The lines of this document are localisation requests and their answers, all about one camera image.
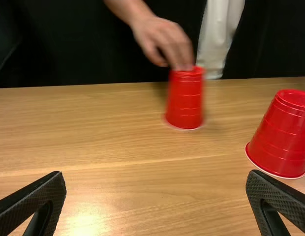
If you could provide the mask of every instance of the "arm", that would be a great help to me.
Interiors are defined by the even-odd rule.
[[[117,17],[131,27],[135,40],[152,63],[159,66],[170,64],[175,70],[192,69],[192,44],[178,24],[157,17],[143,0],[104,2]]]

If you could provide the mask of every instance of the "white shirt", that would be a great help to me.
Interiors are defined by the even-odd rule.
[[[245,0],[207,0],[196,63],[206,68],[207,79],[219,79],[237,29]]]

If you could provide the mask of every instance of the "hand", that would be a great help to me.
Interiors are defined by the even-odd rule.
[[[152,63],[158,66],[170,64],[174,70],[193,69],[194,55],[191,41],[177,23],[157,16],[149,16],[137,19],[130,26],[135,40]]]

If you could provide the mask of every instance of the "red plastic cup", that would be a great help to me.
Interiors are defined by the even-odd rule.
[[[170,71],[166,120],[179,129],[196,129],[203,123],[204,69]]]
[[[271,175],[305,175],[304,91],[281,90],[276,94],[245,153],[255,166]]]

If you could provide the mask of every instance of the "wooden table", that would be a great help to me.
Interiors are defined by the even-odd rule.
[[[56,236],[259,235],[244,146],[286,88],[305,78],[207,82],[206,125],[184,132],[162,120],[166,84],[0,89],[0,199],[59,170]]]

